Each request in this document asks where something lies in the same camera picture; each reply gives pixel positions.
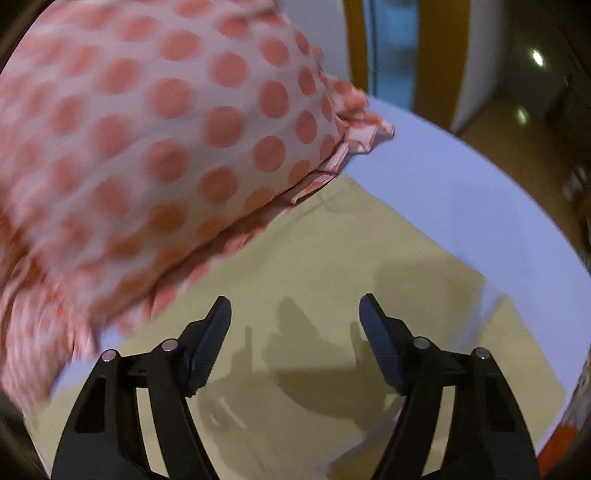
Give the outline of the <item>khaki yellow pants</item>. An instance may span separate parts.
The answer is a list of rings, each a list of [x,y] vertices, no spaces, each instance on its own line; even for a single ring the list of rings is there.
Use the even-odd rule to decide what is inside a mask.
[[[442,349],[489,349],[533,440],[544,437],[566,393],[512,301],[344,177],[166,296],[121,351],[152,349],[228,297],[228,336],[188,402],[219,476],[367,479],[402,406],[363,336],[369,293]]]

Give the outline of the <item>white bed sheet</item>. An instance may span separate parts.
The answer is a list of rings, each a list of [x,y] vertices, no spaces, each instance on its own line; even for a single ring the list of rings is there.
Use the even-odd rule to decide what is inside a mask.
[[[566,393],[535,444],[581,433],[590,413],[590,278],[579,257],[540,206],[488,159],[410,113],[380,101],[375,109],[396,124],[396,137],[349,162],[339,178],[353,180],[512,301]],[[271,208],[238,227],[211,263],[192,260],[197,279],[180,272],[176,296],[294,208]],[[126,318],[101,333],[100,347],[121,350],[146,325]]]

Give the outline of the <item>pink polka dot pillow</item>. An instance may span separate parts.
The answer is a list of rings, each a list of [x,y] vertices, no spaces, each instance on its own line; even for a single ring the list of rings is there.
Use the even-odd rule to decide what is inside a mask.
[[[1,74],[2,391],[32,411],[393,135],[276,1],[51,3]]]

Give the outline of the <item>wooden door frame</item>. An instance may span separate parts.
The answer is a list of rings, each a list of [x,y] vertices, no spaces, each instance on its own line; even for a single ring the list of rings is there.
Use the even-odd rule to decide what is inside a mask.
[[[353,84],[370,90],[369,40],[361,1],[345,1],[349,73]],[[414,112],[450,131],[468,59],[469,1],[419,3],[417,84]]]

